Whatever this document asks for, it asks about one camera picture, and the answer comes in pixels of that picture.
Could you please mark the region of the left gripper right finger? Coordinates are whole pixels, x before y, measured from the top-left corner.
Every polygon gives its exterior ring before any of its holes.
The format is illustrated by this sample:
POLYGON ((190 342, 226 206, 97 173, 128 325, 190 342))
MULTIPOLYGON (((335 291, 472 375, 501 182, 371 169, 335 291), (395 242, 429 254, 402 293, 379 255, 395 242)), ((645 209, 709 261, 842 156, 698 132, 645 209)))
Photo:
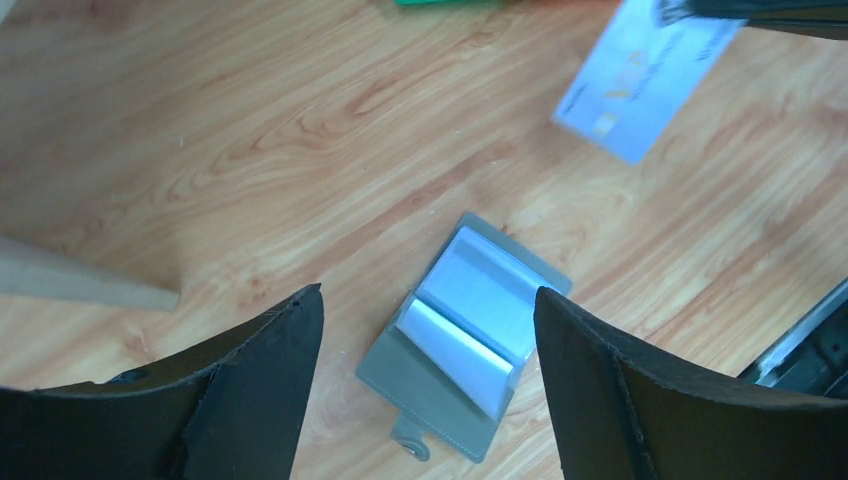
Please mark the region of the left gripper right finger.
POLYGON ((542 287, 534 326, 568 479, 843 479, 847 404, 701 367, 542 287))

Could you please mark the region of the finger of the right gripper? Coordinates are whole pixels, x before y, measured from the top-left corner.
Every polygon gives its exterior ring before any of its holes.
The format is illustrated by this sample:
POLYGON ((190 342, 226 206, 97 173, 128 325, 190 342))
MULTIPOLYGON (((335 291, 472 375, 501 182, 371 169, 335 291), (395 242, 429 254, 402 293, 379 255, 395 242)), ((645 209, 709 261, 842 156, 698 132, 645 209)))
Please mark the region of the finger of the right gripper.
POLYGON ((751 28, 831 39, 847 39, 847 0, 656 1, 662 25, 686 18, 743 20, 751 28))

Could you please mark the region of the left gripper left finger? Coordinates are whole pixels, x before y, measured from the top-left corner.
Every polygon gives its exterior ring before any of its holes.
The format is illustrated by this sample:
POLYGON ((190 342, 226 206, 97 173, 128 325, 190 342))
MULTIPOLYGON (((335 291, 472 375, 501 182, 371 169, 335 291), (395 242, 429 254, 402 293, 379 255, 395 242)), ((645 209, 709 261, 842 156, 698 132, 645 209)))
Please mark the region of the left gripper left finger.
POLYGON ((324 326, 308 285, 105 383, 1 391, 5 479, 286 479, 324 326))

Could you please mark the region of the white credit card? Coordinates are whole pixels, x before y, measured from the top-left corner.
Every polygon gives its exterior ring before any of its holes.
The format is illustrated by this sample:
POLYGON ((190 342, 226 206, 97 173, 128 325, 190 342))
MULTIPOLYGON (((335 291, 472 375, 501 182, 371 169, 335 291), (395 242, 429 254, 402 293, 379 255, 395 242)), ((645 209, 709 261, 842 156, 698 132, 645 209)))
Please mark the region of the white credit card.
POLYGON ((697 16, 684 1, 622 2, 553 121, 639 163, 744 24, 697 16))

